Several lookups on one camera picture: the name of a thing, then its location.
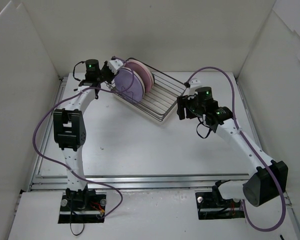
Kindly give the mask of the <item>purple plate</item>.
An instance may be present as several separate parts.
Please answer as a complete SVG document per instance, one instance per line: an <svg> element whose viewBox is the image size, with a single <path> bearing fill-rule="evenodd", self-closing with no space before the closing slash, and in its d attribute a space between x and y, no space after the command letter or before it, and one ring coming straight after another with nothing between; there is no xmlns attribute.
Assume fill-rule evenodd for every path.
<svg viewBox="0 0 300 240"><path fill-rule="evenodd" d="M145 86L141 77L130 68L123 67L114 78L117 91L130 101L138 103L145 94Z"/></svg>

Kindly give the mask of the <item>black wire dish rack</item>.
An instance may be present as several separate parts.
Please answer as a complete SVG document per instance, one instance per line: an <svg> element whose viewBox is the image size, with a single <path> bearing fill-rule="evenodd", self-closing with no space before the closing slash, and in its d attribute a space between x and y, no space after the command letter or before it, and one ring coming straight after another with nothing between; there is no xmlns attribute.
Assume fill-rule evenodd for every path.
<svg viewBox="0 0 300 240"><path fill-rule="evenodd" d="M137 60L133 57L128 58L124 61L124 66L128 60ZM186 90L184 83L177 79L169 76L168 74L161 72L147 64L146 67L151 71L154 77L154 86L144 94L140 102L133 102L127 97L123 96L120 91L117 91L115 81L107 83L109 90L114 92L114 97L125 103L129 107L136 111L146 115L148 118L154 119L160 123L170 114L173 108L177 105L177 97L182 96Z"/></svg>

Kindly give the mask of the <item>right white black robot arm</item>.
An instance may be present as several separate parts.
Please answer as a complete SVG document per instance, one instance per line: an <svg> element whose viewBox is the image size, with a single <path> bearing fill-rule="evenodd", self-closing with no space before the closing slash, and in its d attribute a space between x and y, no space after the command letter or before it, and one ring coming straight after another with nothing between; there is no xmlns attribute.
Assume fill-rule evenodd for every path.
<svg viewBox="0 0 300 240"><path fill-rule="evenodd" d="M213 99L211 87L200 87L192 95L179 96L177 115L180 120L202 119L209 131L222 138L247 164L249 180L243 183L242 190L230 196L223 188L214 190L211 200L215 205L223 206L229 198L243 198L259 207L286 191L288 166L267 155L236 125L232 111Z"/></svg>

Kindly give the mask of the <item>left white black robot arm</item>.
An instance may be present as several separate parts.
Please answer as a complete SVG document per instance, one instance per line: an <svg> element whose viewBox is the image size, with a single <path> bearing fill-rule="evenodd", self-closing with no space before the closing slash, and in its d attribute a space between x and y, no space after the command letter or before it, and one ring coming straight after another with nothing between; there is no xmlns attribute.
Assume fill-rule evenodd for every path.
<svg viewBox="0 0 300 240"><path fill-rule="evenodd" d="M89 104L97 98L101 83L111 83L124 65L121 60L108 60L102 68L99 61L89 59L82 61L86 72L83 80L77 79L77 97L68 100L61 109L53 111L54 141L62 150L67 169L66 197L79 210L86 209L90 204L88 183L84 181L82 152L87 138L84 113Z"/></svg>

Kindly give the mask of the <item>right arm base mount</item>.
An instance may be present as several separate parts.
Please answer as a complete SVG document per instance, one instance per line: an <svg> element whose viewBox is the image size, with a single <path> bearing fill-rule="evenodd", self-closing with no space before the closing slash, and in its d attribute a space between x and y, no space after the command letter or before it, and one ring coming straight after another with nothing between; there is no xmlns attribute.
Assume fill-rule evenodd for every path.
<svg viewBox="0 0 300 240"><path fill-rule="evenodd" d="M196 192L196 208L199 220L244 219L245 214L240 201L217 198L212 192Z"/></svg>

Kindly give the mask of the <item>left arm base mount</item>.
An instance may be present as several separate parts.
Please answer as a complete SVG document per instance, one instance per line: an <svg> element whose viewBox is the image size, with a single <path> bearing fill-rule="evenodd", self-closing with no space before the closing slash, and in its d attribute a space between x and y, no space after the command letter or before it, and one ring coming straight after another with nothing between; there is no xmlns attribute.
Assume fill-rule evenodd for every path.
<svg viewBox="0 0 300 240"><path fill-rule="evenodd" d="M105 221L107 204L105 193L93 193L87 203L71 202L64 193L60 202L58 224L95 224Z"/></svg>

